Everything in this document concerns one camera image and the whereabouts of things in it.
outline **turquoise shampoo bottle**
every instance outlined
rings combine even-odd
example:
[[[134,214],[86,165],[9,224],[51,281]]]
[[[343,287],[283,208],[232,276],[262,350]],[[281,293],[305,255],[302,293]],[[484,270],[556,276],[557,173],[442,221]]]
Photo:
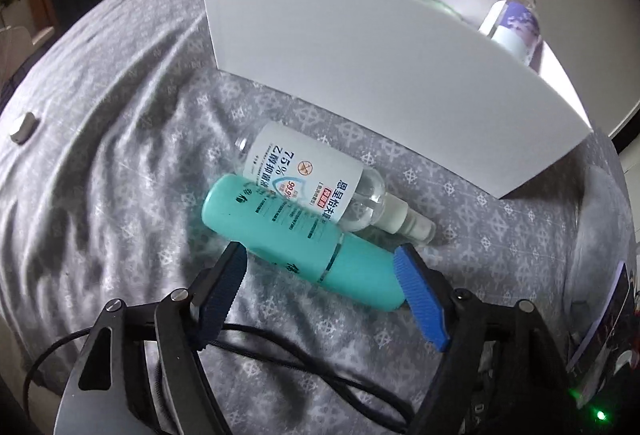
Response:
[[[202,221],[327,290],[383,311],[404,302],[392,253],[238,175],[227,174],[213,185]]]

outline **bottle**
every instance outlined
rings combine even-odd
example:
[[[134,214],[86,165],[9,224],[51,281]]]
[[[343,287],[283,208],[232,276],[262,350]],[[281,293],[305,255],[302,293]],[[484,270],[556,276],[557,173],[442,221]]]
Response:
[[[540,42],[536,0],[498,0],[479,31],[529,65]]]
[[[383,311],[404,303],[393,254],[228,173],[210,189],[202,221],[254,255],[320,287]]]
[[[433,222],[386,192],[377,170],[287,126],[250,125],[236,149],[237,174],[337,222],[344,231],[375,225],[424,242],[435,235]]]

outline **open cardboard box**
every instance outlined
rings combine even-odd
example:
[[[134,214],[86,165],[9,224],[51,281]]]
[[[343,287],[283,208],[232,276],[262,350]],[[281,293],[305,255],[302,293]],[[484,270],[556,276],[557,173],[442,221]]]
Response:
[[[464,22],[420,0],[205,5],[219,69],[330,110],[502,197],[591,125],[546,43],[536,73],[478,33],[495,0],[441,1]]]

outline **screw head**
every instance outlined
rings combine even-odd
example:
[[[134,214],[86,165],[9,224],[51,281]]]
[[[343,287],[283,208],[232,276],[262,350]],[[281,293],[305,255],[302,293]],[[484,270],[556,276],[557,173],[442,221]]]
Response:
[[[186,289],[175,289],[171,293],[172,301],[183,301],[189,297],[189,291]]]
[[[122,300],[120,300],[119,298],[109,300],[107,302],[107,305],[104,306],[105,310],[107,310],[108,312],[116,312],[116,310],[119,310],[120,307],[122,307]]]
[[[471,298],[471,293],[466,289],[456,289],[455,291],[453,291],[453,293],[459,300],[468,300],[469,298]]]
[[[518,302],[518,308],[527,314],[533,312],[536,308],[529,300],[521,300]]]

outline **bed sheet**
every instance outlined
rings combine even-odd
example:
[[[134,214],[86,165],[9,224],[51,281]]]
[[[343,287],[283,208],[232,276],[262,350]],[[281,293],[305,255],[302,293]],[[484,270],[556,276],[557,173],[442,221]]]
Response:
[[[17,146],[8,127],[26,111],[40,124]],[[227,242],[201,223],[200,207],[232,170],[239,130],[258,117],[376,167],[392,193],[436,222],[433,242],[418,246],[431,267],[485,301],[532,299],[562,344],[584,167],[604,168],[626,195],[602,133],[496,200],[354,123],[217,70],[203,0],[105,0],[37,63],[0,116],[0,310],[27,360],[92,325],[107,300],[159,300],[216,259]],[[440,357],[408,310],[375,311],[253,257],[228,320],[282,333],[416,406]],[[62,391],[79,347],[42,367],[53,390]],[[215,348],[201,357],[234,433],[386,433],[315,377]]]

